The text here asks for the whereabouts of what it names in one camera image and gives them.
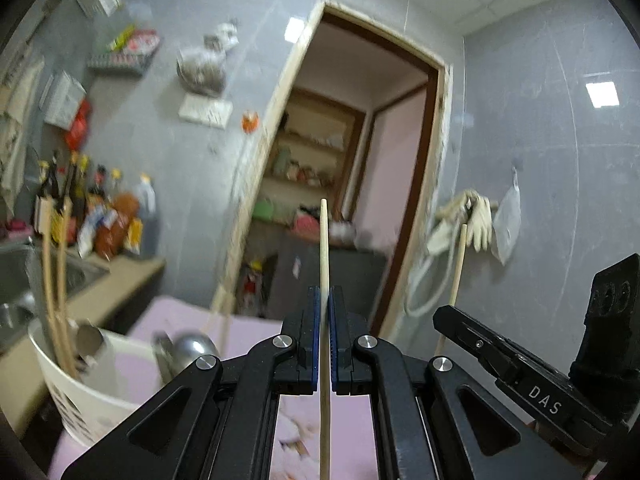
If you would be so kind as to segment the orange wall hook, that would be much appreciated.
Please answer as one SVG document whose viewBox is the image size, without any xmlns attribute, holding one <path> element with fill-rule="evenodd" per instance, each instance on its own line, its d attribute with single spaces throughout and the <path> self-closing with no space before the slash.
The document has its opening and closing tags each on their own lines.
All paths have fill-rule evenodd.
<svg viewBox="0 0 640 480">
<path fill-rule="evenodd" d="M 259 116 L 256 112 L 245 112 L 242 116 L 242 129 L 245 133 L 253 133 L 259 126 Z"/>
</svg>

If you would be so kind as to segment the red cloth on fridge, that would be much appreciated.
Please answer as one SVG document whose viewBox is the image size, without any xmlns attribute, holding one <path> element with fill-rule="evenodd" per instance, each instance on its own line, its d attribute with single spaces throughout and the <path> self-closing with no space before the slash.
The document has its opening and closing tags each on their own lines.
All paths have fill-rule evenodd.
<svg viewBox="0 0 640 480">
<path fill-rule="evenodd" d="M 292 231 L 303 237 L 318 237 L 320 235 L 320 221 L 312 214 L 305 211 L 297 211 Z"/>
</svg>

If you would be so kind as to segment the hanging beige towel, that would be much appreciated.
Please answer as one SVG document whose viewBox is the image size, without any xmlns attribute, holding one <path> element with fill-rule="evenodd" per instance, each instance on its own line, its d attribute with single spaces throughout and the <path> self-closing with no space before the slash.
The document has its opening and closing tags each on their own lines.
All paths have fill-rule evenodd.
<svg viewBox="0 0 640 480">
<path fill-rule="evenodd" d="M 17 195 L 23 186 L 28 123 L 44 67 L 40 56 L 24 69 L 6 110 L 1 114 L 1 201 L 6 215 L 14 214 Z"/>
</svg>

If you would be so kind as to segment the green box on shelf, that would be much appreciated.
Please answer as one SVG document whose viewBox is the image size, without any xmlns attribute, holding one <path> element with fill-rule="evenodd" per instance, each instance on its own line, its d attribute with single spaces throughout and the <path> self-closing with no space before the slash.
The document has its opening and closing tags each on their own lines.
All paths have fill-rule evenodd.
<svg viewBox="0 0 640 480">
<path fill-rule="evenodd" d="M 252 218 L 259 221 L 271 222 L 274 218 L 276 205 L 270 198 L 260 198 L 256 200 L 252 212 Z"/>
</svg>

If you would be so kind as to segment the thick bamboo chopstick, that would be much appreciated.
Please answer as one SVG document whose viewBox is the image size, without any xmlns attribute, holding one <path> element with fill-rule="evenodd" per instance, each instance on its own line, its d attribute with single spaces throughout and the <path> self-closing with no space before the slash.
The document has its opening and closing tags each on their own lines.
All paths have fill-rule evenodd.
<svg viewBox="0 0 640 480">
<path fill-rule="evenodd" d="M 72 212 L 72 201 L 68 196 L 64 197 L 62 217 L 60 223 L 60 240 L 58 241 L 58 310 L 56 319 L 58 320 L 58 334 L 60 335 L 60 347 L 62 356 L 60 361 L 64 372 L 71 378 L 77 379 L 74 350 L 70 341 L 70 323 L 68 322 L 66 299 L 66 257 L 67 257 L 67 237 L 68 225 L 70 224 L 70 213 Z"/>
<path fill-rule="evenodd" d="M 47 324 L 49 327 L 52 347 L 58 367 L 64 372 L 60 361 L 62 351 L 60 347 L 60 335 L 58 334 L 58 320 L 56 319 L 56 311 L 58 310 L 58 306 L 56 305 L 58 303 L 58 274 L 56 274 L 56 280 L 54 280 L 52 272 L 51 218 L 53 209 L 54 203 L 52 197 L 46 196 L 41 201 L 40 206 L 40 210 L 44 213 L 44 218 L 41 222 L 42 275 L 44 299 L 46 300 Z"/>
</svg>

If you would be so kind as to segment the dark sauce bottle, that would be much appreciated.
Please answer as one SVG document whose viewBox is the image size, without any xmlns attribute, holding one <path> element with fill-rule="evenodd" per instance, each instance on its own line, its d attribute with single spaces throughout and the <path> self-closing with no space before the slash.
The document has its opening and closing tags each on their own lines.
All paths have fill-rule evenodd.
<svg viewBox="0 0 640 480">
<path fill-rule="evenodd" d="M 84 221 L 86 209 L 86 173 L 89 157 L 81 155 L 78 151 L 73 151 L 70 161 L 73 168 L 67 170 L 67 177 L 70 177 L 70 189 L 68 195 L 72 202 L 72 212 L 70 222 L 68 222 L 68 234 L 76 234 Z"/>
</svg>

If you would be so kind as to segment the thin wooden chopstick long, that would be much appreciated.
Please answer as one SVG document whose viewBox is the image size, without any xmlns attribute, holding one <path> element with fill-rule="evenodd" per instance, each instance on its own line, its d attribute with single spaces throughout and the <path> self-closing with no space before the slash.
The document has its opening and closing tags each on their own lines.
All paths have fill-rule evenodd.
<svg viewBox="0 0 640 480">
<path fill-rule="evenodd" d="M 219 285 L 208 311 L 205 331 L 212 338 L 220 354 L 226 351 L 234 306 L 235 298 L 232 293 Z"/>
</svg>

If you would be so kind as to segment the white wall socket panel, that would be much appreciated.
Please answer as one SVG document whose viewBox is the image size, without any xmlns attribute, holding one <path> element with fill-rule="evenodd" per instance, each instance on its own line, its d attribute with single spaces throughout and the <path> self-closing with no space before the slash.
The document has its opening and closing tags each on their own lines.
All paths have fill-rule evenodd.
<svg viewBox="0 0 640 480">
<path fill-rule="evenodd" d="M 233 104 L 230 101 L 187 93 L 179 108 L 178 116 L 187 122 L 224 130 L 228 126 L 232 112 Z"/>
</svg>

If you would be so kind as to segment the steel spoon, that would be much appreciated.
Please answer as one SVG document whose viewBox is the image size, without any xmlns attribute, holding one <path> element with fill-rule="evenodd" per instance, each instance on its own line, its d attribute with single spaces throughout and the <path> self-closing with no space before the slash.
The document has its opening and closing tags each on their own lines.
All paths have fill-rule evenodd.
<svg viewBox="0 0 640 480">
<path fill-rule="evenodd" d="M 178 333 L 174 339 L 165 332 L 155 332 L 152 337 L 152 350 L 164 384 L 171 382 L 200 356 L 208 354 L 220 357 L 209 336 L 193 330 Z"/>
<path fill-rule="evenodd" d="M 105 338 L 94 325 L 81 322 L 75 333 L 77 359 L 83 367 L 90 367 L 98 362 L 98 357 L 105 348 Z"/>
</svg>

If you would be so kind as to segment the grey refrigerator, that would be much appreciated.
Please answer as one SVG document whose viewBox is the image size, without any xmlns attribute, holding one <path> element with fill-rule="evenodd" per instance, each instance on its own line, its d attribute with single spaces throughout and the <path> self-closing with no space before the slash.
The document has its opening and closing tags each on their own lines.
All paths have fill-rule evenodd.
<svg viewBox="0 0 640 480">
<path fill-rule="evenodd" d="M 330 247 L 330 285 L 341 287 L 346 309 L 372 318 L 387 259 L 379 252 Z M 283 321 L 307 298 L 309 287 L 320 285 L 319 245 L 295 236 L 280 244 L 266 318 Z"/>
</svg>

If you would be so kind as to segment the white box on wall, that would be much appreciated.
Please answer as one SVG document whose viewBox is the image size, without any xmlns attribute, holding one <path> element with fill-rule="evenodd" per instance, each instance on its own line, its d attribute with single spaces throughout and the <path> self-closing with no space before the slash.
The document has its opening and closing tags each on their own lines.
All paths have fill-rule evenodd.
<svg viewBox="0 0 640 480">
<path fill-rule="evenodd" d="M 85 97 L 84 86 L 63 70 L 54 78 L 49 91 L 44 122 L 63 130 L 70 130 Z"/>
</svg>

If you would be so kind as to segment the hanging plastic bag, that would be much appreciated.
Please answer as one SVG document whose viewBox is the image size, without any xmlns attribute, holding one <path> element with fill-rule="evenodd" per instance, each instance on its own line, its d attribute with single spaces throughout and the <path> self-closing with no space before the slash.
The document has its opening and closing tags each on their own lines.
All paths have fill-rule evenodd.
<svg viewBox="0 0 640 480">
<path fill-rule="evenodd" d="M 227 55 L 238 44 L 238 21 L 231 20 L 205 34 L 199 46 L 180 49 L 177 75 L 184 88 L 201 96 L 221 96 L 227 81 Z"/>
</svg>

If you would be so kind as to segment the stainless steel sink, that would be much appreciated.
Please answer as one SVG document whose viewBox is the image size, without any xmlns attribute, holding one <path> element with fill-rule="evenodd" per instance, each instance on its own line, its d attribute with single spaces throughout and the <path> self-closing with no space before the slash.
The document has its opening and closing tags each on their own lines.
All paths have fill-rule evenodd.
<svg viewBox="0 0 640 480">
<path fill-rule="evenodd" d="M 46 300 L 42 249 L 30 237 L 1 245 L 0 257 L 1 353 L 6 353 L 26 333 L 33 318 L 43 318 Z M 80 260 L 66 258 L 66 298 L 78 295 L 108 271 Z"/>
</svg>

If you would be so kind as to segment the white plastic utensil holder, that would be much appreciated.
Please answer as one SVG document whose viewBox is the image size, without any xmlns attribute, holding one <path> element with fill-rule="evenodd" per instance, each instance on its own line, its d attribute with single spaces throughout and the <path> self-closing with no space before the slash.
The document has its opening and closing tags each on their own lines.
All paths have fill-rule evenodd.
<svg viewBox="0 0 640 480">
<path fill-rule="evenodd" d="M 53 361 L 38 321 L 28 328 L 44 382 L 66 432 L 94 445 L 162 388 L 152 346 L 106 330 L 96 364 L 74 379 Z"/>
</svg>

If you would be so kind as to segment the grey wall shelf rack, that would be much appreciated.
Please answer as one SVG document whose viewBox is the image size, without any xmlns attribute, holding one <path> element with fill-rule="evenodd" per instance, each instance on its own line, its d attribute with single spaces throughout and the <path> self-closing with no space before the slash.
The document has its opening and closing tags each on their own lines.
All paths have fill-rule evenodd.
<svg viewBox="0 0 640 480">
<path fill-rule="evenodd" d="M 161 43 L 154 30 L 139 30 L 120 50 L 93 55 L 87 67 L 97 73 L 142 76 Z"/>
</svg>

